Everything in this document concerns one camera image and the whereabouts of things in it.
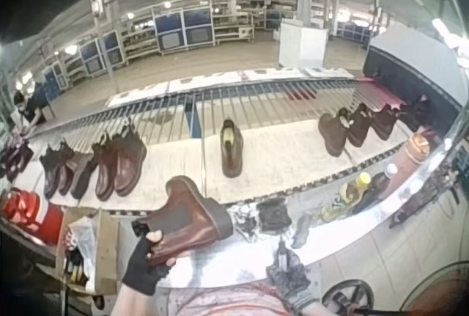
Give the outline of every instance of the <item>worker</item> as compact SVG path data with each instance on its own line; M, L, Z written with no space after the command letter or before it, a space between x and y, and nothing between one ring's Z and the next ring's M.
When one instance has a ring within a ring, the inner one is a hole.
M155 315L155 294L156 284L165 278L171 267L176 263L176 259L171 258L166 263L156 265L154 267L148 265L148 254L152 246L162 241L161 231L149 232L145 238L142 238L136 245L132 255L130 256L127 271L125 272L119 295L117 296L111 316L149 316ZM241 309L240 305L230 306L229 295L227 299L216 298L210 296L207 299L216 300L215 306L207 305L207 309L196 311L193 306L191 310L184 312L171 313L171 315L303 315L303 316L336 316L336 314L327 310L319 299L308 291L310 281L305 274L304 265L300 258L293 251L287 249L287 271L279 266L278 258L274 263L267 267L266 272L269 276L270 283L279 298L276 306L265 304L265 307L259 307L259 299L262 299L260 289L252 292L253 300L257 303L255 306L249 306L244 299L245 309ZM266 299L272 297L272 293L265 293Z
M45 122L44 114L37 105L37 102L34 97L25 100L24 95L21 92L17 91L13 96L13 104L15 105L16 109L18 110L18 113L20 114L20 132L22 134L28 133L34 126ZM23 119L26 119L28 121L28 126L23 125Z

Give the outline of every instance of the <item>cardboard box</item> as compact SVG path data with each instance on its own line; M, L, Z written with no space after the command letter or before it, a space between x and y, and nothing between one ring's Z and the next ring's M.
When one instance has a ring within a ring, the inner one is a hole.
M89 214L97 214L97 251L95 290L89 292L85 286L69 283L68 275L64 274L65 250L64 236L68 224ZM117 293L117 244L119 221L105 211L89 208L69 207L64 213L64 220L60 229L59 242L56 253L56 274L71 290L90 295L113 295Z

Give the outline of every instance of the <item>gloved hand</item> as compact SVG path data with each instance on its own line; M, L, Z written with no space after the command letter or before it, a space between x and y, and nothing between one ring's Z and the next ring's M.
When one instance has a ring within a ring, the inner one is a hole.
M169 270L176 263L176 259L171 258L166 261L166 264L156 266L148 264L147 255L152 246L158 244L162 237L163 234L158 230L149 232L140 239L130 256L122 283L145 295L155 294L156 284L160 279L168 276Z
M311 281L306 278L305 266L298 255L289 249L285 249L285 252L287 270L283 271L279 265L277 253L273 265L268 266L266 272L277 293L288 301L294 313L299 314L302 309L318 299L315 299L308 290Z

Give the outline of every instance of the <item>yellow bottle cap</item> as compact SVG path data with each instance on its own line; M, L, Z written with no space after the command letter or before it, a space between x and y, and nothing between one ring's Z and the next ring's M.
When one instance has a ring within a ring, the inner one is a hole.
M357 177L357 187L359 188L368 188L368 185L371 182L372 177L366 172L361 172L360 175Z

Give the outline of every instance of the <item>handwheel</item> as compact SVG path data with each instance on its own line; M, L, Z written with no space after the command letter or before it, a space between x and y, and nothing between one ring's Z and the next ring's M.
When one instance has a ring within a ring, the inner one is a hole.
M349 279L329 289L322 297L322 305L340 316L347 316L351 307L372 309L374 294L365 281Z

